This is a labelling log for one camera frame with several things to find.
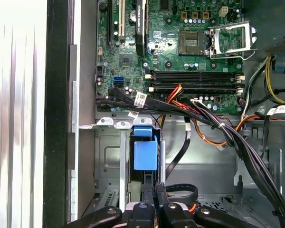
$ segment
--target white connector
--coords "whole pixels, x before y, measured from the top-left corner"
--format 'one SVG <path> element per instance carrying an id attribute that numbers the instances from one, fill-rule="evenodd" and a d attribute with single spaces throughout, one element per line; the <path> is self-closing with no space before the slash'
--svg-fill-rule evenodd
<path id="1" fill-rule="evenodd" d="M 218 14 L 220 17 L 225 17 L 227 14 L 228 14 L 228 6 L 223 6 L 222 8 L 220 8 Z"/>

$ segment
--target orange wire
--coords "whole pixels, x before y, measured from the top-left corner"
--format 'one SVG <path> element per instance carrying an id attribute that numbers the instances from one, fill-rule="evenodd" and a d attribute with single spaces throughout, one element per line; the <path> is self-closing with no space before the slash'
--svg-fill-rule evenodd
<path id="1" fill-rule="evenodd" d="M 195 208 L 196 208 L 196 204 L 193 204 L 193 207 L 189 210 L 189 212 L 194 211 Z"/>

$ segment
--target black strap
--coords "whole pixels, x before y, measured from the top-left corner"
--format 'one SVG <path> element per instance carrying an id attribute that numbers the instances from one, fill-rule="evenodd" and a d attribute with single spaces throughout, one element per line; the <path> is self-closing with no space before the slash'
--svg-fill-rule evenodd
<path id="1" fill-rule="evenodd" d="M 279 212 L 273 211 L 272 214 L 277 217 L 285 217 L 285 213 L 279 213 Z"/>
<path id="2" fill-rule="evenodd" d="M 190 118 L 184 117 L 185 119 L 185 124 L 190 123 Z M 180 151 L 177 153 L 173 161 L 169 164 L 169 166 L 166 168 L 166 179 L 169 177 L 171 174 L 172 170 L 175 168 L 175 166 L 179 163 L 181 158 L 184 156 L 186 153 L 189 145 L 190 145 L 190 138 L 191 138 L 191 128 L 186 131 L 186 137 L 185 137 L 185 142 L 180 149 Z"/>
<path id="3" fill-rule="evenodd" d="M 166 191 L 167 192 L 177 192 L 177 191 L 192 192 L 191 194 L 187 196 L 168 197 L 170 202 L 184 203 L 190 206 L 192 206 L 193 203 L 199 197 L 199 190 L 193 184 L 174 184 L 174 185 L 166 186 Z"/>
<path id="4" fill-rule="evenodd" d="M 263 151 L 262 151 L 261 158 L 264 157 L 265 150 L 267 147 L 268 136 L 269 136 L 269 124 L 270 124 L 270 115 L 267 115 L 265 116 L 265 119 L 264 119 L 263 138 L 262 138 Z"/>

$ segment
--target pci slot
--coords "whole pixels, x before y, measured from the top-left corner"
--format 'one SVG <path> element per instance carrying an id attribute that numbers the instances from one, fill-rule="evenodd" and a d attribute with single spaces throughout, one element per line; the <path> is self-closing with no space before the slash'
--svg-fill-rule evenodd
<path id="1" fill-rule="evenodd" d="M 118 21 L 118 38 L 124 40 L 125 27 L 125 0 L 119 0 L 119 21 Z"/>
<path id="2" fill-rule="evenodd" d="M 113 47 L 112 23 L 113 23 L 113 0 L 108 0 L 106 42 L 107 42 L 110 49 Z"/>

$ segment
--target white label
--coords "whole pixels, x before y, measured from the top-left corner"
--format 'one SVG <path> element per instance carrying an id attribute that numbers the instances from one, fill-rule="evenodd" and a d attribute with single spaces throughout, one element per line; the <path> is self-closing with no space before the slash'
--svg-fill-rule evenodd
<path id="1" fill-rule="evenodd" d="M 223 146 L 217 146 L 217 148 L 218 148 L 220 151 L 222 151 L 222 150 L 225 149 L 225 147 L 223 147 Z"/>
<path id="2" fill-rule="evenodd" d="M 128 116 L 129 116 L 129 117 L 133 117 L 133 118 L 137 118 L 137 117 L 138 117 L 138 114 L 139 114 L 139 112 L 131 111 L 131 112 L 129 112 Z"/>
<path id="3" fill-rule="evenodd" d="M 267 113 L 267 115 L 273 115 L 275 113 L 275 110 L 276 110 L 275 108 L 271 108 Z"/>
<path id="4" fill-rule="evenodd" d="M 278 114 L 278 113 L 285 113 L 285 105 L 278 106 L 275 109 L 275 114 Z"/>
<path id="5" fill-rule="evenodd" d="M 143 108 L 144 103 L 146 102 L 147 94 L 143 94 L 141 92 L 137 92 L 134 105 L 140 108 Z"/>

